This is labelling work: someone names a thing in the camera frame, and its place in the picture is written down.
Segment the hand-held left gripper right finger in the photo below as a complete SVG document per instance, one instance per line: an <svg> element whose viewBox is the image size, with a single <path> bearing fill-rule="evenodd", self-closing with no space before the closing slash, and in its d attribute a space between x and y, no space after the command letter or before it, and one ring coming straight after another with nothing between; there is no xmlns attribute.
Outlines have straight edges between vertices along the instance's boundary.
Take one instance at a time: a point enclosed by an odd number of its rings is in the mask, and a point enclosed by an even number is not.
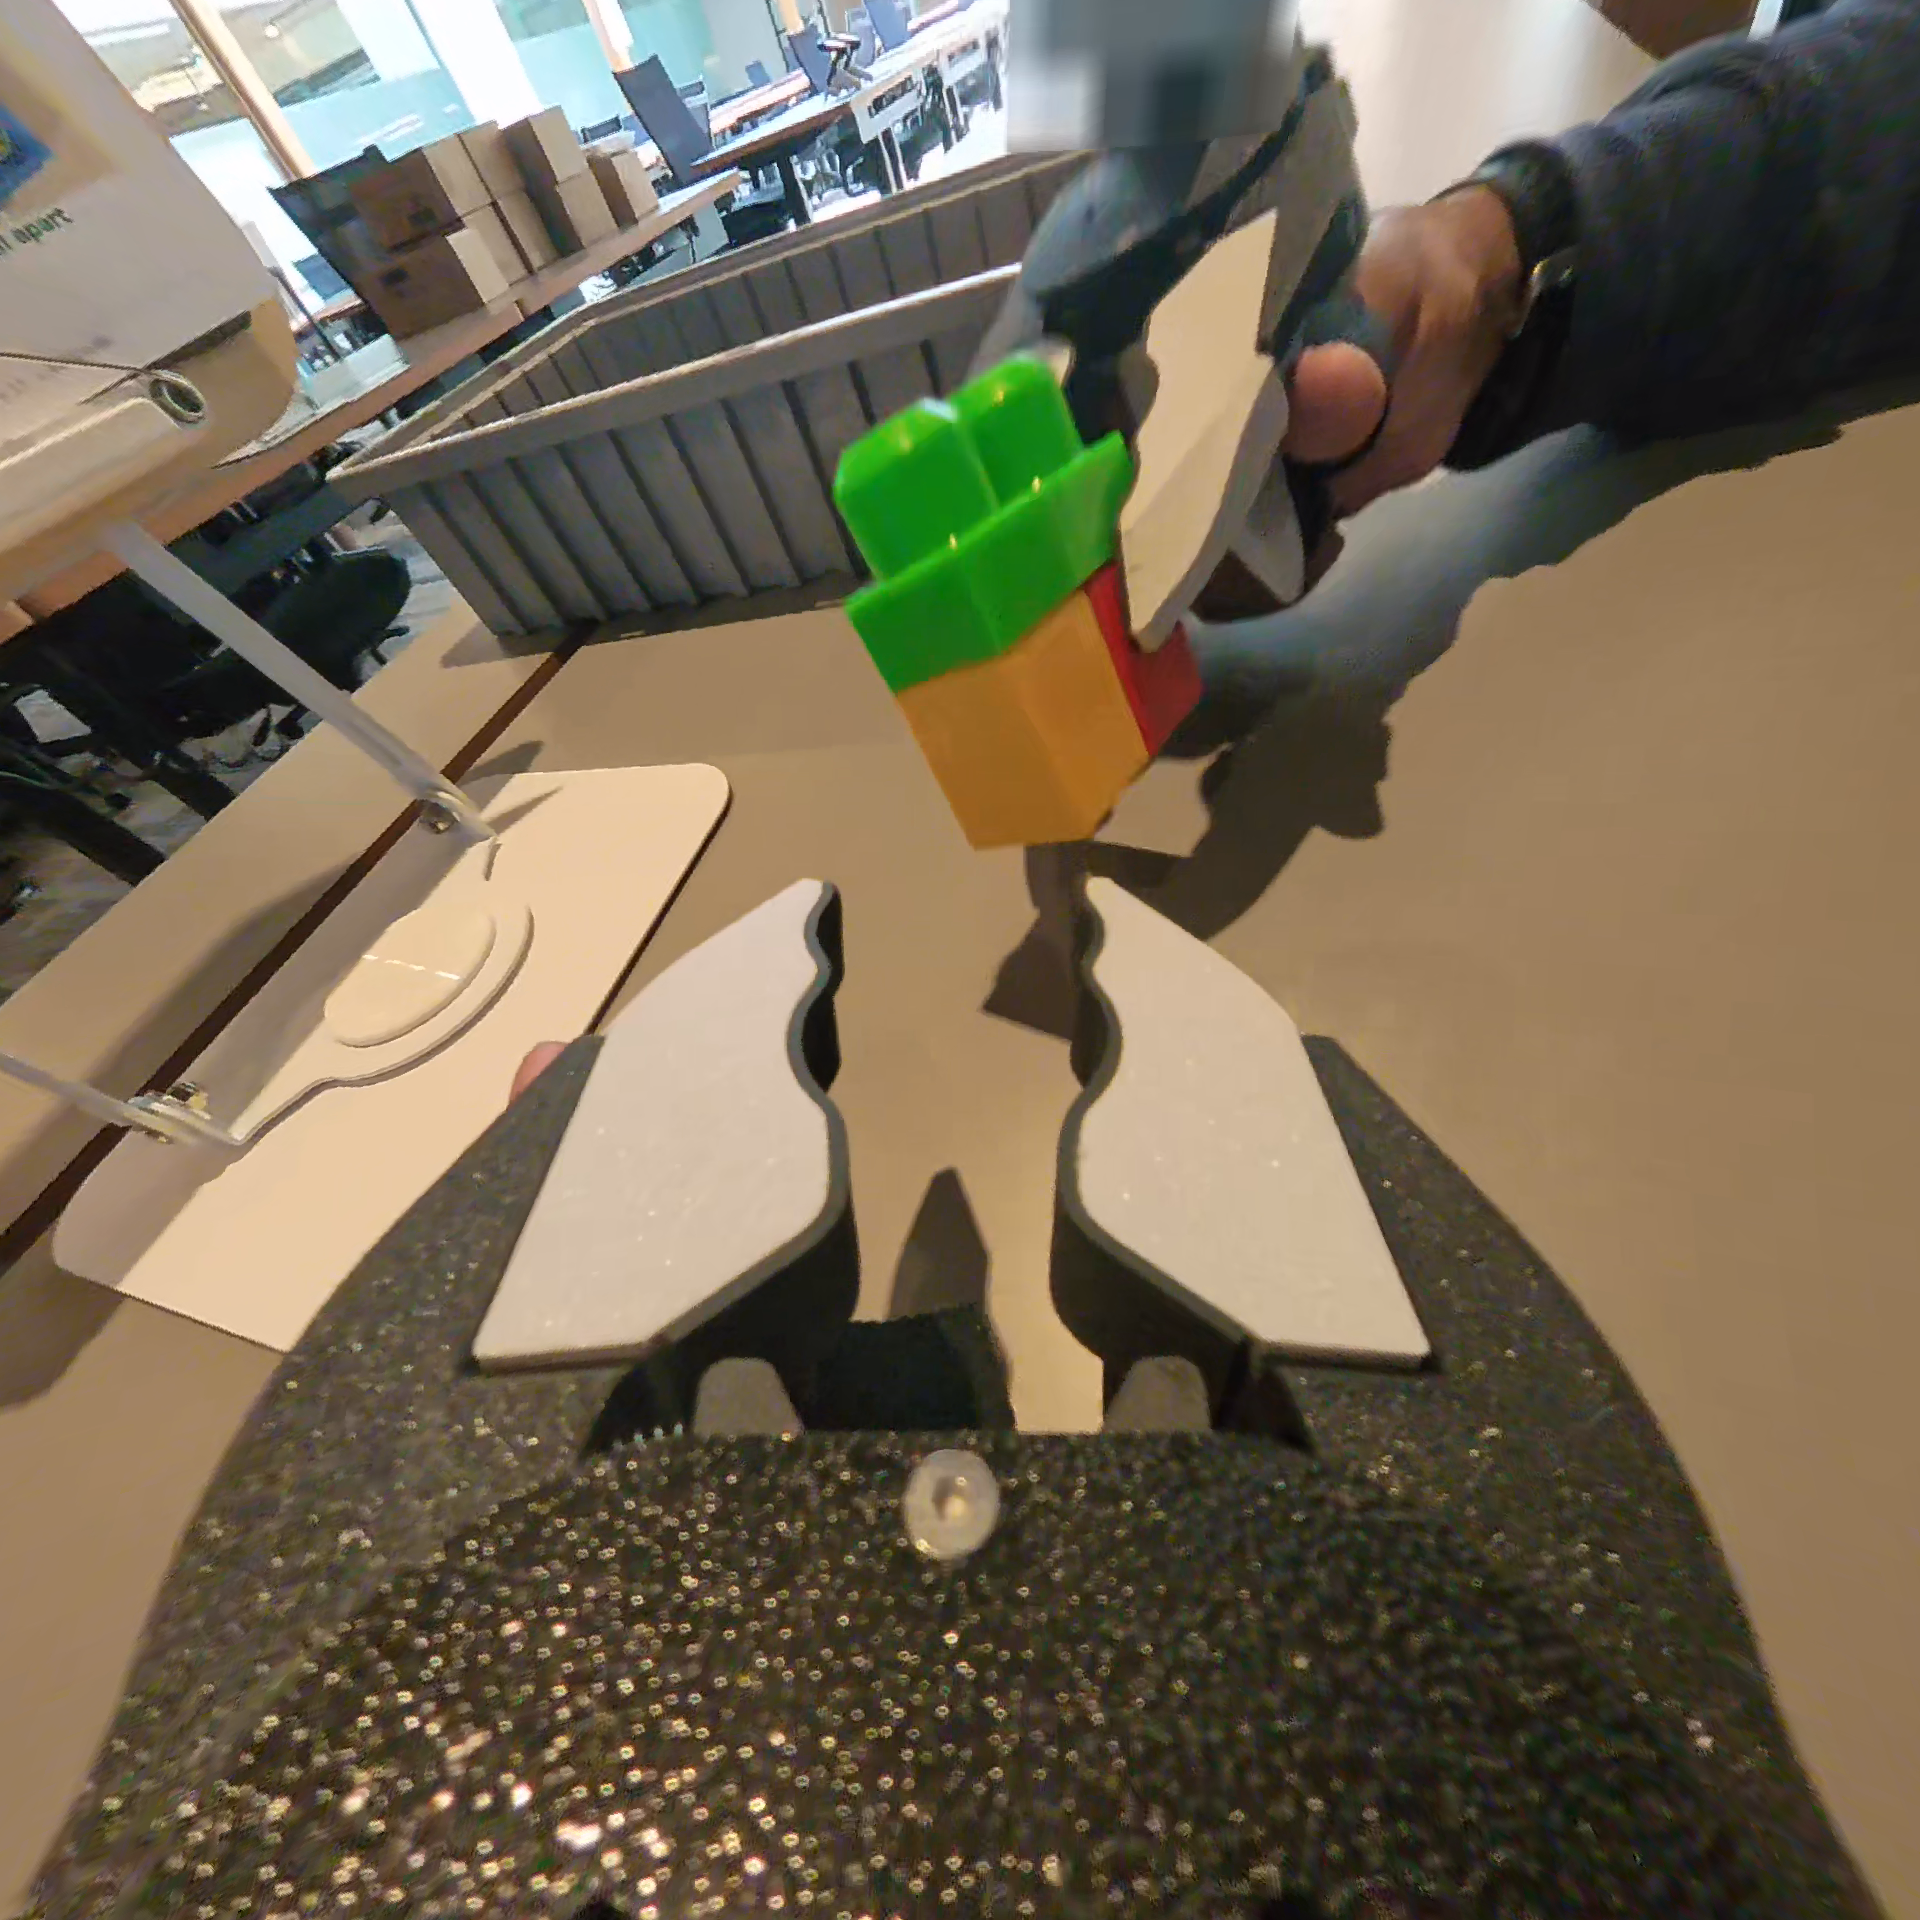
<svg viewBox="0 0 1920 1920"><path fill-rule="evenodd" d="M1424 1370L1433 1345L1302 1026L1114 880L1083 900L1055 1186L1064 1258L1090 1258L1110 1323L1083 1342L1121 1365L1159 1347L1131 1286L1230 1353Z"/></svg>

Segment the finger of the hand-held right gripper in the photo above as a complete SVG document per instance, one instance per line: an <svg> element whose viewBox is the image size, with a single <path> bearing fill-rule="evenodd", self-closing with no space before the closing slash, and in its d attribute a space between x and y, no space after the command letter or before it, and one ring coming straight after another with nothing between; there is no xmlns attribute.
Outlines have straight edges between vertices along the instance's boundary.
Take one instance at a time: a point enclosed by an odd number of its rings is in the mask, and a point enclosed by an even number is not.
<svg viewBox="0 0 1920 1920"><path fill-rule="evenodd" d="M1146 353L1159 386L1137 433L1137 485L1121 510L1121 576L1152 650L1229 560L1235 456L1281 456L1286 376L1261 346L1275 210L1224 236L1158 307Z"/></svg>
<svg viewBox="0 0 1920 1920"><path fill-rule="evenodd" d="M1229 600L1299 602L1307 541L1281 456L1242 448L1229 483Z"/></svg>

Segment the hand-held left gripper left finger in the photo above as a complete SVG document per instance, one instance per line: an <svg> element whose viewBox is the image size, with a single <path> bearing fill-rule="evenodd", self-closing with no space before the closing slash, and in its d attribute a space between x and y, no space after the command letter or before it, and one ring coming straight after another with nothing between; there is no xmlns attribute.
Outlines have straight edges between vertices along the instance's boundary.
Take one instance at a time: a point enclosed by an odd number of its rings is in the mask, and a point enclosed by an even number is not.
<svg viewBox="0 0 1920 1920"><path fill-rule="evenodd" d="M487 1374L666 1353L769 1282L849 1256L838 995L845 898L795 880L611 1022L471 1360Z"/></svg>

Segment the red single-stud block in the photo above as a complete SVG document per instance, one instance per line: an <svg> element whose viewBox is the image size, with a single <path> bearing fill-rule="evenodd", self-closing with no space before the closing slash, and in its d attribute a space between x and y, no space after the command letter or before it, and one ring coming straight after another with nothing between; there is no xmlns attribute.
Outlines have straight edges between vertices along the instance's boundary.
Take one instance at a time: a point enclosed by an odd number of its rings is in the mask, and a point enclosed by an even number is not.
<svg viewBox="0 0 1920 1920"><path fill-rule="evenodd" d="M1114 675L1137 721L1146 754L1161 757L1202 699L1202 676L1187 624L1178 622L1159 645L1144 646L1131 624L1118 563L1093 574L1083 586L1083 596L1110 646Z"/></svg>

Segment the green two-stud block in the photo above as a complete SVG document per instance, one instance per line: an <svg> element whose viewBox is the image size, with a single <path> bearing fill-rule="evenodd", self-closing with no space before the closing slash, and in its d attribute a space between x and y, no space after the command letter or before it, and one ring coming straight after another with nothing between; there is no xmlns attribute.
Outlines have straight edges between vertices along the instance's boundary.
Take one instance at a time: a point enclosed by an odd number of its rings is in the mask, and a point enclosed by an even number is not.
<svg viewBox="0 0 1920 1920"><path fill-rule="evenodd" d="M1083 441L1037 355L885 418L839 458L832 502L869 584L849 619L891 692L1008 653L1111 564L1137 460Z"/></svg>

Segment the yellow single-stud block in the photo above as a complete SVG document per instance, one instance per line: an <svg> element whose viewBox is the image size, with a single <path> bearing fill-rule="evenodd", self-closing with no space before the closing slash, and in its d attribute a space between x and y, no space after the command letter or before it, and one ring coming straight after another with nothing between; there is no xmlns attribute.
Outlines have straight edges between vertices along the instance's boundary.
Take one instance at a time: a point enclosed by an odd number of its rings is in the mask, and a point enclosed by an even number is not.
<svg viewBox="0 0 1920 1920"><path fill-rule="evenodd" d="M1088 841L1149 763L1087 592L1007 653L906 688L897 702L976 851Z"/></svg>

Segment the person's right forearm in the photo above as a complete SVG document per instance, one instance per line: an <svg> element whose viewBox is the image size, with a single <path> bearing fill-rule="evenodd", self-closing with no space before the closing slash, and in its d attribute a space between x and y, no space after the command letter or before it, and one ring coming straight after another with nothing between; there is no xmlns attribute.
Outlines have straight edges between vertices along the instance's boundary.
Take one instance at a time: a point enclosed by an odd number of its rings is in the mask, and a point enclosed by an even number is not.
<svg viewBox="0 0 1920 1920"><path fill-rule="evenodd" d="M1915 2L1698 43L1466 186L1505 205L1523 321L1454 468L1573 425L1666 441L1915 378Z"/></svg>

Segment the person's right hand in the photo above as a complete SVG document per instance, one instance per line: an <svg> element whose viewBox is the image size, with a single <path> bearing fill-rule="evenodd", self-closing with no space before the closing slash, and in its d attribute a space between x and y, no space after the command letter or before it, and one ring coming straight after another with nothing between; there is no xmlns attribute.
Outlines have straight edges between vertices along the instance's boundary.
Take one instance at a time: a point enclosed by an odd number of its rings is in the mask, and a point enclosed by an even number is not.
<svg viewBox="0 0 1920 1920"><path fill-rule="evenodd" d="M1507 205L1477 182L1383 213L1355 286L1391 334L1398 370L1385 376L1351 342L1310 347L1290 378L1283 443L1293 462L1334 468L1341 522L1427 481L1498 369L1523 296Z"/></svg>

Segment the row of desks and chairs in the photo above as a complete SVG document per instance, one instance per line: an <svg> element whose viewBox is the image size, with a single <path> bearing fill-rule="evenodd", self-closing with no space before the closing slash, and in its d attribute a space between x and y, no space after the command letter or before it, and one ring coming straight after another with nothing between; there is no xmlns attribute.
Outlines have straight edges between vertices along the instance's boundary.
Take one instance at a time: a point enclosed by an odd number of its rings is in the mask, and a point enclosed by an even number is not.
<svg viewBox="0 0 1920 1920"><path fill-rule="evenodd" d="M1007 4L909 16L867 4L855 35L824 20L786 36L791 70L718 107L695 102L659 57L615 76L631 118L678 190L718 186L735 249L802 229L819 195L891 200L933 152L969 137L974 107L1001 107Z"/></svg>

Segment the grey ribbed plastic bin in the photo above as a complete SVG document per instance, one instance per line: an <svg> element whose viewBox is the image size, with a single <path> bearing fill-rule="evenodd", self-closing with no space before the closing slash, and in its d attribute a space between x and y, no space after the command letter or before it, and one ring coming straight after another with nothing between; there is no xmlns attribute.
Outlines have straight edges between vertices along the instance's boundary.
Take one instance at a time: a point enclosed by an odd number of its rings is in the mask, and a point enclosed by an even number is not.
<svg viewBox="0 0 1920 1920"><path fill-rule="evenodd" d="M841 452L965 382L1079 163L1007 155L587 304L329 483L501 638L846 592Z"/></svg>

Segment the black office chair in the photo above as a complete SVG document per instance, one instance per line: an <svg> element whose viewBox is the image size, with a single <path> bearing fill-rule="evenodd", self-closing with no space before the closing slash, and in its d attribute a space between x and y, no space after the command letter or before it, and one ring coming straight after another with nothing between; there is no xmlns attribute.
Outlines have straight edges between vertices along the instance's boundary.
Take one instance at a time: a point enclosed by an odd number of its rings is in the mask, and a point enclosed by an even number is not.
<svg viewBox="0 0 1920 1920"><path fill-rule="evenodd" d="M414 576L386 546L311 545L235 595L242 613L326 683L355 692L403 636ZM71 761L158 787L192 826L233 802L223 761L194 748L254 729L250 757L298 742L304 704L129 571L5 645L5 851L37 833L123 882L160 851L129 796Z"/></svg>

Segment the stack of cardboard boxes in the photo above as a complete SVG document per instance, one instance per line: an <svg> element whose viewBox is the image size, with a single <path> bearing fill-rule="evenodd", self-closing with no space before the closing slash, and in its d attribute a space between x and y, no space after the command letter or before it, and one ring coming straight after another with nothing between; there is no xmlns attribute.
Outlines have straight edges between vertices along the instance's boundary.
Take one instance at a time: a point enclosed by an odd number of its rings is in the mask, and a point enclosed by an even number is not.
<svg viewBox="0 0 1920 1920"><path fill-rule="evenodd" d="M397 161L367 148L272 197L397 340L503 304L517 284L661 209L637 147L586 144L562 107Z"/></svg>

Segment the wooden office desk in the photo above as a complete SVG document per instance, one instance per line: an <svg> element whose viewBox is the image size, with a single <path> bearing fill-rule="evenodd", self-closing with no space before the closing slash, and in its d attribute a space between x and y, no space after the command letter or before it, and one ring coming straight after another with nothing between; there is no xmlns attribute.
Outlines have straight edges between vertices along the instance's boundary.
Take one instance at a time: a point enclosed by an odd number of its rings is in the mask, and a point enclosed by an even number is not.
<svg viewBox="0 0 1920 1920"><path fill-rule="evenodd" d="M590 249L562 257L541 275L517 282L501 302L391 347L389 357L377 362L370 376L359 378L349 396L299 418L288 417L286 433L275 440L247 443L207 473L171 483L152 508L133 512L133 520L162 541L192 532L208 517L288 473L357 425L389 414L400 400L421 394L427 382L445 378L483 347L503 340L517 325L578 291L590 276L713 209L744 178L738 169L727 169L695 188L673 192L637 226L618 229Z"/></svg>

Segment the instruction poster board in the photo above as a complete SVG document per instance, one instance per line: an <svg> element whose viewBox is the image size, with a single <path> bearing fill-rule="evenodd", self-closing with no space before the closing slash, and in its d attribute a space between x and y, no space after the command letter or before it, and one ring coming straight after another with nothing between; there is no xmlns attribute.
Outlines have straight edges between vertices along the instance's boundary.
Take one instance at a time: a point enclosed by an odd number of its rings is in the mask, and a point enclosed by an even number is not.
<svg viewBox="0 0 1920 1920"><path fill-rule="evenodd" d="M56 4L3 6L3 595L275 425L298 350L241 226Z"/></svg>

